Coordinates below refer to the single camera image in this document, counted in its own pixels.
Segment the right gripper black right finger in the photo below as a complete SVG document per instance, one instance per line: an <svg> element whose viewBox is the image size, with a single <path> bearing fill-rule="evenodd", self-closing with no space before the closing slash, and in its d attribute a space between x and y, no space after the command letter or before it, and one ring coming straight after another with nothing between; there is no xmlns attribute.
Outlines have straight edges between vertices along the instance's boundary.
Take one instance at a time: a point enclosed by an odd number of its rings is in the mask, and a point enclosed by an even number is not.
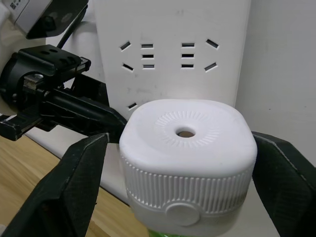
<svg viewBox="0 0 316 237"><path fill-rule="evenodd" d="M288 141L254 132L252 178L281 237L316 235L316 168Z"/></svg>

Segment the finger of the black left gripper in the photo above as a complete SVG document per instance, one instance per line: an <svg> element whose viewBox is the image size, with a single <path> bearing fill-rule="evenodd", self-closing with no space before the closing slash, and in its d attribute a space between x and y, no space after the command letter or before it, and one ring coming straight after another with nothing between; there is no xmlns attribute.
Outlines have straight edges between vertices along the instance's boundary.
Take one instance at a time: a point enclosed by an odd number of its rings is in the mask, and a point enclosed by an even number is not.
<svg viewBox="0 0 316 237"><path fill-rule="evenodd" d="M40 103L46 121L85 136L107 133L110 143L118 143L127 120L115 109L68 91L53 90Z"/></svg>
<svg viewBox="0 0 316 237"><path fill-rule="evenodd" d="M64 89L64 106L108 106L106 84L83 74L63 75L63 84L73 80L70 88Z"/></svg>

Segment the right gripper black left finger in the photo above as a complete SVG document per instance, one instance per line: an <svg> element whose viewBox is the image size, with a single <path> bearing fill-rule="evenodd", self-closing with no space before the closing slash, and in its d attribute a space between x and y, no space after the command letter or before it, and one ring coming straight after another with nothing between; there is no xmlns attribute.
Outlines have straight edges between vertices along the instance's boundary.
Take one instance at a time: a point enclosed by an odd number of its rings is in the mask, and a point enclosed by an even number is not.
<svg viewBox="0 0 316 237"><path fill-rule="evenodd" d="M96 205L109 138L101 133L71 145L35 186L4 237L83 237Z"/></svg>

